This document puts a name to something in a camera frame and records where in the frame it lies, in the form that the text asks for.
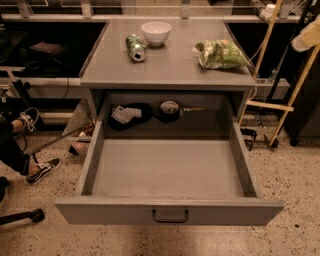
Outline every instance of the sneaker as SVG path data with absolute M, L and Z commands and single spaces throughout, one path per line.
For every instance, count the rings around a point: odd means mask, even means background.
M 54 158 L 46 163 L 39 164 L 39 171 L 35 175 L 27 177 L 27 182 L 30 185 L 36 185 L 48 174 L 57 170 L 60 167 L 61 163 L 62 161 L 59 158 Z
M 35 124 L 39 119 L 39 110 L 36 108 L 28 108 L 25 112 L 20 114 L 20 117 L 17 120 L 20 120 L 23 123 L 23 129 L 19 132 L 19 135 L 24 133 L 25 131 L 33 132 L 36 130 Z

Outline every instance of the gray metal cabinet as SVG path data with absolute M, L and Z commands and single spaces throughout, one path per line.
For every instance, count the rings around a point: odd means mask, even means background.
M 230 104 L 237 95 L 243 103 L 253 80 L 246 68 L 205 72 L 187 54 L 208 34 L 229 38 L 223 23 L 166 20 L 171 41 L 136 65 L 122 43 L 146 21 L 111 21 L 89 57 L 81 81 L 99 115 L 76 193 L 57 208 L 71 224 L 266 225 L 284 205 L 262 197 Z M 143 102 L 157 115 L 165 100 L 201 110 L 123 131 L 108 125 L 116 105 Z

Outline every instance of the white bowl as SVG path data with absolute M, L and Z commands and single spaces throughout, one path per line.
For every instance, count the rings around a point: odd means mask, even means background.
M 171 26 L 164 22 L 148 22 L 141 26 L 144 38 L 153 46 L 162 45 L 169 37 Z

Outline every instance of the drawer handle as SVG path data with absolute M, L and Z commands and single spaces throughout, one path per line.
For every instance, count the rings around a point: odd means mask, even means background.
M 188 210 L 185 210 L 183 219 L 159 219 L 157 217 L 157 211 L 153 210 L 152 211 L 152 218 L 154 221 L 159 222 L 159 223 L 184 223 L 184 222 L 187 222 L 189 219 L 189 212 L 188 212 Z

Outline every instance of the can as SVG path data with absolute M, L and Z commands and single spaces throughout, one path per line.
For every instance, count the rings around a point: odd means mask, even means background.
M 141 62 L 146 57 L 146 47 L 140 37 L 132 34 L 126 38 L 126 46 L 131 59 Z

